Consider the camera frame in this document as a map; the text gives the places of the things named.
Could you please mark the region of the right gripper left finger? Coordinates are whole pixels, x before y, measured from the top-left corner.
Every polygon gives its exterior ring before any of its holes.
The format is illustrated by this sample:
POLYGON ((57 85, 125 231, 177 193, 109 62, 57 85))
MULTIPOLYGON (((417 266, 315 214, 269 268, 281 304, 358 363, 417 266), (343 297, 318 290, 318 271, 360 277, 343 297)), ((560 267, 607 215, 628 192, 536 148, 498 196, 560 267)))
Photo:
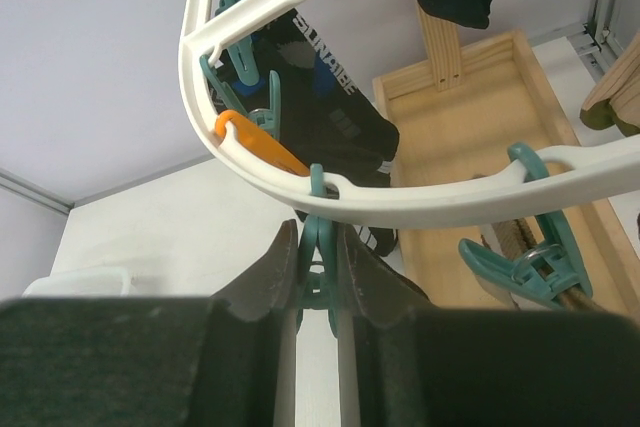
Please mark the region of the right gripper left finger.
POLYGON ((298 229, 207 297, 1 306, 5 426, 291 426, 298 229))

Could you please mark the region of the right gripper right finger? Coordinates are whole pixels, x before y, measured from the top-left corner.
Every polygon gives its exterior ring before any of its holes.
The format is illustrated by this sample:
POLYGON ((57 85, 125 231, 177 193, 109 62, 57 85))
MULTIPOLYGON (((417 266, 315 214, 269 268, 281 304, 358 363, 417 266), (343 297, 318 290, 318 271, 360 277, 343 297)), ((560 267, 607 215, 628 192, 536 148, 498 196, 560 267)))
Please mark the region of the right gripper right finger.
POLYGON ((635 426, 639 329, 600 312, 445 309, 337 230, 345 426, 635 426))

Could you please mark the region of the black sock plain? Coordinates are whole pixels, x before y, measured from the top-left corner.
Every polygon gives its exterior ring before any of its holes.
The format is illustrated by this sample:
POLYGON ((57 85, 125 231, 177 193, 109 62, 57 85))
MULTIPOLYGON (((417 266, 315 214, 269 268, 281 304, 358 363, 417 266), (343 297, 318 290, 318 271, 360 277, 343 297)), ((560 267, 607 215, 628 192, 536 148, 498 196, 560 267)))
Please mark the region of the black sock plain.
MULTIPOLYGON (((280 142, 303 164, 318 163, 360 187, 388 188, 400 134, 352 81, 317 30, 292 9, 252 34, 260 76, 281 81, 280 142)), ((229 54, 221 79, 239 79, 229 54)), ((267 107, 268 91, 244 99, 267 107)))

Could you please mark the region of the black sock white stripes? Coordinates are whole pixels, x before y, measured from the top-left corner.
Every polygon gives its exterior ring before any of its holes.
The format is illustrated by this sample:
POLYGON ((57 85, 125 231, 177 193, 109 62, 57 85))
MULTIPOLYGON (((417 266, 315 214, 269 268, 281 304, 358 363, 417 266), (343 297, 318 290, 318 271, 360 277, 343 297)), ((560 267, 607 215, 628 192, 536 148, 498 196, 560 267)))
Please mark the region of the black sock white stripes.
POLYGON ((367 248, 381 258, 388 257, 398 244, 398 234, 395 229, 351 225, 356 234, 367 248))

